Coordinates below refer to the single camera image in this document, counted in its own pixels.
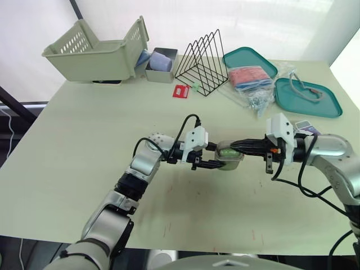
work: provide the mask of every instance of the beige basket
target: beige basket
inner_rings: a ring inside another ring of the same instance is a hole
[[[126,80],[135,77],[135,64],[149,36],[143,17],[130,28],[123,40],[99,41],[85,20],[78,20],[55,43],[46,57],[67,80]]]

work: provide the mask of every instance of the green tray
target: green tray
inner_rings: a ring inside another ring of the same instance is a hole
[[[302,89],[298,80],[292,80],[294,87],[310,98],[316,98],[317,95],[308,90]],[[327,118],[335,118],[343,114],[338,100],[334,93],[325,86],[303,82],[307,87],[313,87],[323,92],[324,98],[318,102],[312,102],[301,98],[290,87],[289,79],[280,78],[275,82],[276,103],[286,111],[294,113],[309,114]]]
[[[277,68],[263,56],[249,47],[241,47],[223,56],[223,62],[228,68],[239,66],[261,66],[270,78],[275,78]]]

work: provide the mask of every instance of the black wire file holder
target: black wire file holder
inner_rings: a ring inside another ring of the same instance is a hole
[[[201,37],[190,43],[175,78],[191,87],[198,87],[198,92],[207,96],[228,79],[227,69],[223,61],[224,50],[220,31]]]

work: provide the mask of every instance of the table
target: table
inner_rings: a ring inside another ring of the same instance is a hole
[[[344,113],[337,119],[285,115],[344,136],[359,154],[359,110],[329,67],[324,62],[292,64],[303,80],[329,87]],[[176,83],[146,78],[121,85],[65,82],[0,169],[0,234],[74,242],[123,174],[140,137],[157,131],[175,136],[184,117],[197,113],[212,142],[263,138],[266,118],[282,111],[273,104],[257,119],[218,92],[172,98]],[[230,172],[190,167],[161,165],[132,217],[135,227],[127,247],[325,255],[349,230],[346,217],[323,202],[271,182],[259,157],[247,156]],[[285,167],[282,177],[296,181],[299,168]],[[316,191],[329,185],[312,167],[306,168],[303,184]],[[325,198],[341,206],[332,191]],[[353,254],[354,240],[348,237],[335,254]]]

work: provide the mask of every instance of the small box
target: small box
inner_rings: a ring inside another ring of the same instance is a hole
[[[177,65],[178,50],[168,49],[168,48],[155,48],[154,52],[161,53],[162,55],[165,55],[166,57],[170,58],[172,61],[172,67],[169,72],[152,70],[150,68],[150,61],[149,61],[145,68],[145,74],[147,80],[149,82],[172,83],[174,80],[174,70],[176,69],[175,66]]]

